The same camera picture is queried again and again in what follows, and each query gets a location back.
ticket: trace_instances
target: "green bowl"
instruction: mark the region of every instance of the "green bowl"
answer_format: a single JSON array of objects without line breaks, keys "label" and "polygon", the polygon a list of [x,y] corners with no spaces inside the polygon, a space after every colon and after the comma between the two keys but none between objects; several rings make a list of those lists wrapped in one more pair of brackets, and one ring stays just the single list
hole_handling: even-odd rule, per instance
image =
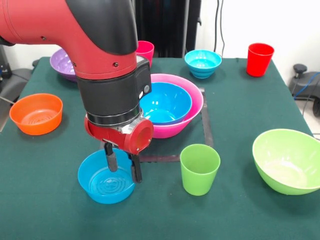
[{"label": "green bowl", "polygon": [[303,195],[320,189],[320,142],[291,129],[260,134],[252,147],[255,166],[273,190]]}]

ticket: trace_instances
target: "white wall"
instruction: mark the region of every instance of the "white wall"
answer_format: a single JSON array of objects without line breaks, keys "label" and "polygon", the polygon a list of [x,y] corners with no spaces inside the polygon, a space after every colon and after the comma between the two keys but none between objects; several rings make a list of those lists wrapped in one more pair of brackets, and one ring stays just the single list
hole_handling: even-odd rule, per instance
[{"label": "white wall", "polygon": [[[216,6],[216,0],[202,0],[197,49],[214,49]],[[319,9],[319,0],[224,0],[224,57],[246,58],[251,43],[263,42],[274,47],[273,60],[286,83],[294,74],[295,63],[307,65],[310,71],[319,71]],[[218,39],[217,52],[220,53],[222,42]],[[11,67],[16,69],[31,68],[33,60],[51,56],[58,48],[15,45],[5,47],[5,51]]]},{"label": "white wall", "polygon": [[22,45],[5,46],[4,51],[12,69],[32,68],[32,62],[41,57],[49,57],[60,47],[57,45]]}]

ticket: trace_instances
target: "pink cup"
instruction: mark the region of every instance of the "pink cup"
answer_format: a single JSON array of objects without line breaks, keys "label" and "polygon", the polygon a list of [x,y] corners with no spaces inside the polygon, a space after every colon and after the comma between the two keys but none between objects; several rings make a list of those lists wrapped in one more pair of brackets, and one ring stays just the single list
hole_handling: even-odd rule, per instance
[{"label": "pink cup", "polygon": [[153,125],[153,138],[166,139],[179,134],[201,111],[204,105],[204,97],[200,89],[189,80],[171,74],[151,74],[152,83],[170,83],[185,89],[192,98],[192,107],[182,122],[172,125]]},{"label": "pink cup", "polygon": [[152,66],[152,58],[155,52],[155,46],[149,41],[138,41],[138,49],[135,51],[137,55],[145,57]]}]

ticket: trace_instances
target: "orange bowl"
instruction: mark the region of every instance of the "orange bowl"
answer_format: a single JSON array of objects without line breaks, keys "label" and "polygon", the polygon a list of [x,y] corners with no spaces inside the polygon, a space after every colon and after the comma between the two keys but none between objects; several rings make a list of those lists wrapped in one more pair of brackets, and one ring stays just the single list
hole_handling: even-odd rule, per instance
[{"label": "orange bowl", "polygon": [[28,135],[43,135],[55,130],[62,120],[63,102],[52,94],[37,93],[17,101],[10,118]]}]

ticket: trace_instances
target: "green cup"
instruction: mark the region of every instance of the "green cup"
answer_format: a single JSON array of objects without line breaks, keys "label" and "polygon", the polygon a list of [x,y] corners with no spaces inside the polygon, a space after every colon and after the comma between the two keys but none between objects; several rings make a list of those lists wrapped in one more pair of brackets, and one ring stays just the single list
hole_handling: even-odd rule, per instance
[{"label": "green cup", "polygon": [[191,195],[202,196],[209,192],[220,166],[220,156],[212,147],[193,144],[180,155],[182,184]]}]

